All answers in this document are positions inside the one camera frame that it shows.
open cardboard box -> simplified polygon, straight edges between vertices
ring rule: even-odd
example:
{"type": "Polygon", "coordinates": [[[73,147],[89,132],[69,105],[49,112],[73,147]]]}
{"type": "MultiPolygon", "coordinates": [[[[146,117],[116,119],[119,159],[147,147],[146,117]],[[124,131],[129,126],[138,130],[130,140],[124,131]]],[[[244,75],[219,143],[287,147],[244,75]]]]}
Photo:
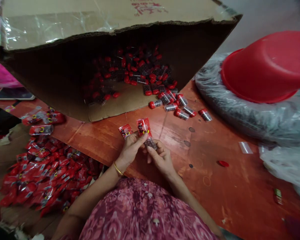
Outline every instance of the open cardboard box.
{"type": "Polygon", "coordinates": [[[181,90],[241,18],[218,0],[5,0],[0,9],[0,62],[36,97],[85,122],[146,106],[142,86],[118,84],[121,96],[86,105],[82,82],[101,52],[158,43],[181,90]]]}

wooden table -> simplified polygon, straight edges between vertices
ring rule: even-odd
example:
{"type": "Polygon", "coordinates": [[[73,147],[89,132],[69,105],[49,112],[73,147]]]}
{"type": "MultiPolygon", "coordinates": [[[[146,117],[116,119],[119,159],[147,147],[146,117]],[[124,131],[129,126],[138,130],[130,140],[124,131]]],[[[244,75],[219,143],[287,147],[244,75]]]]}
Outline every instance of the wooden table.
{"type": "MultiPolygon", "coordinates": [[[[205,122],[198,115],[183,121],[162,108],[144,107],[94,123],[67,117],[67,122],[56,126],[52,135],[109,166],[119,156],[124,143],[118,127],[129,123],[137,130],[136,120],[148,117],[153,137],[171,150],[178,174],[219,226],[246,240],[291,239],[283,219],[287,215],[300,218],[300,197],[292,184],[275,178],[264,168],[257,141],[238,133],[205,106],[193,82],[182,92],[191,108],[207,108],[213,120],[205,122]],[[238,144],[241,141],[249,143],[253,154],[242,153],[238,144]],[[221,167],[218,160],[230,166],[221,167]],[[283,206],[274,202],[274,188],[281,190],[283,206]]],[[[0,101],[0,108],[14,102],[0,101]]],[[[46,107],[38,99],[23,101],[11,114],[21,117],[38,105],[46,107]]],[[[142,153],[138,153],[126,175],[168,188],[158,170],[146,163],[142,153]]]]}

pink patterned clothing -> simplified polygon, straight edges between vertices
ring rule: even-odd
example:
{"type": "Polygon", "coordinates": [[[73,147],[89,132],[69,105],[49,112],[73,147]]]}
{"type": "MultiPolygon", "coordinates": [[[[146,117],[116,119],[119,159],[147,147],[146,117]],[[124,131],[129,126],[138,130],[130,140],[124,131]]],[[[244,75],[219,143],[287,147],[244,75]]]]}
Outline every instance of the pink patterned clothing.
{"type": "Polygon", "coordinates": [[[217,238],[195,211],[162,187],[126,178],[96,205],[79,239],[217,238]]]}

woman's left hand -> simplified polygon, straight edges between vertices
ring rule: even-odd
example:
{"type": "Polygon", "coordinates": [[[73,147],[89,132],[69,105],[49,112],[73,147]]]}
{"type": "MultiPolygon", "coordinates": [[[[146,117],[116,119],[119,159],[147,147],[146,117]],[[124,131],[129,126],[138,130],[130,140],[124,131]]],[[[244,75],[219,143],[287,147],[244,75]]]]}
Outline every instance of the woman's left hand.
{"type": "Polygon", "coordinates": [[[148,133],[139,137],[139,132],[134,132],[126,138],[120,156],[116,160],[116,166],[120,170],[124,172],[127,167],[129,167],[135,159],[138,149],[143,145],[147,138],[148,133]]]}

bracelet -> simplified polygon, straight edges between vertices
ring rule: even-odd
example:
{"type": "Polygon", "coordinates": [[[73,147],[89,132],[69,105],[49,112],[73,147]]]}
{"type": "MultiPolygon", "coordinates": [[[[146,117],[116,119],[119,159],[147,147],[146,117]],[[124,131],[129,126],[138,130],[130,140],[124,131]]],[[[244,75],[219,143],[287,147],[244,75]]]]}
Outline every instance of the bracelet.
{"type": "Polygon", "coordinates": [[[113,165],[116,168],[117,172],[120,174],[120,176],[123,176],[123,173],[120,172],[120,170],[117,168],[116,162],[114,162],[113,165]]]}

